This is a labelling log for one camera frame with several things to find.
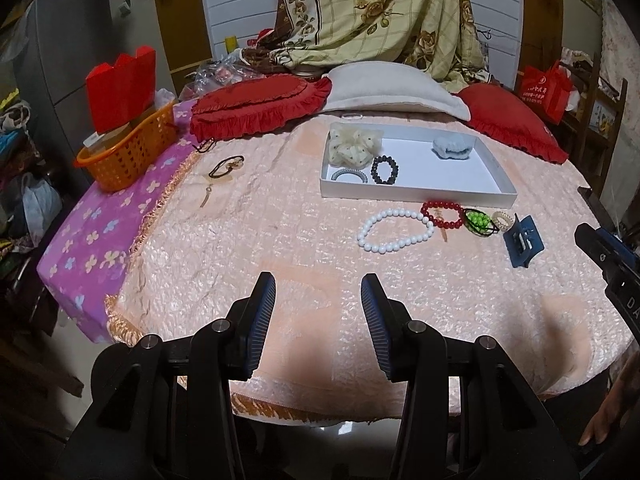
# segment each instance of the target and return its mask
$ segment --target red bead bracelet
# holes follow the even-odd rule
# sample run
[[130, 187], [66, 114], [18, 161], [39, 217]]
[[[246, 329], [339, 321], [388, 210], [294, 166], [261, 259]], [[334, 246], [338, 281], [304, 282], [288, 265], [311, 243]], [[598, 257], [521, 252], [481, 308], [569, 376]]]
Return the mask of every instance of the red bead bracelet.
[[[460, 217], [455, 222], [445, 222], [440, 218], [435, 218], [431, 213], [429, 213], [428, 209], [430, 207], [439, 207], [441, 209], [453, 209], [458, 212], [458, 216]], [[429, 200], [422, 204], [422, 208], [420, 212], [425, 215], [429, 220], [433, 222], [433, 225], [440, 229], [460, 229], [462, 224], [465, 222], [465, 210], [460, 204], [456, 204], [454, 202], [443, 202], [442, 200]]]

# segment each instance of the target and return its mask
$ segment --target white slatted wall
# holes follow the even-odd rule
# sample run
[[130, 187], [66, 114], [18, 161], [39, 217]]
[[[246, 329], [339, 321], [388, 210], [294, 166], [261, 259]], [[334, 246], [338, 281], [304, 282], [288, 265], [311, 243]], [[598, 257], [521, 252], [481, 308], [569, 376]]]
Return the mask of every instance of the white slatted wall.
[[[489, 45], [491, 72], [513, 86], [520, 57], [523, 0], [471, 0], [476, 25], [491, 30], [492, 38], [479, 39]], [[240, 46], [263, 28], [273, 27], [278, 0], [204, 0], [210, 39], [217, 57], [226, 54], [225, 38], [236, 36]]]

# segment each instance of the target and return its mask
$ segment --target purple floral fabric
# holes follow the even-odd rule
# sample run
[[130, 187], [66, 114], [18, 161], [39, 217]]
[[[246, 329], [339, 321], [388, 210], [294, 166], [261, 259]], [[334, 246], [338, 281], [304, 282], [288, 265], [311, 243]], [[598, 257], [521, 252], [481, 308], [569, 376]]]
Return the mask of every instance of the purple floral fabric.
[[104, 297], [118, 294], [129, 248], [180, 164], [193, 151], [189, 133], [195, 101], [174, 106], [178, 142], [168, 147], [132, 186], [104, 193], [94, 182], [78, 201], [38, 263], [51, 295], [94, 342], [109, 340]]

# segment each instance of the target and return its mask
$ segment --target wooden chair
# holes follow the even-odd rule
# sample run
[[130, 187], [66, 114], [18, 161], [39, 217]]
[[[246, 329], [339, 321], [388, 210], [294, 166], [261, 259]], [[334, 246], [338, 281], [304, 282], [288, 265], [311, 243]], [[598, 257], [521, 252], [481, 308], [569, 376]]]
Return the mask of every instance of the wooden chair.
[[[622, 80], [622, 88], [617, 99], [611, 98], [598, 87], [600, 54], [596, 54], [593, 60], [591, 73], [582, 68], [563, 63], [562, 65], [571, 71], [578, 83], [582, 82], [586, 86], [587, 99], [579, 120], [575, 115], [565, 112], [560, 127], [555, 130], [561, 137], [559, 140], [562, 148], [569, 153], [569, 160], [582, 173], [596, 196], [600, 197], [625, 111], [627, 82], [626, 79]], [[614, 113], [613, 126], [606, 136], [589, 126], [596, 101]]]

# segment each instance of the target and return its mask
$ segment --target gray refrigerator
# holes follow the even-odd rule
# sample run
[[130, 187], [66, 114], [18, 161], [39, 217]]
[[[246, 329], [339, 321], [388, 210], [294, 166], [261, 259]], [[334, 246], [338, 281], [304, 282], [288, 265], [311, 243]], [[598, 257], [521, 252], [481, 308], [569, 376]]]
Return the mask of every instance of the gray refrigerator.
[[109, 0], [34, 0], [26, 19], [28, 40], [14, 73], [31, 105], [29, 131], [42, 155], [63, 166], [68, 192], [78, 198], [92, 183], [73, 167], [94, 131], [84, 78], [118, 55]]

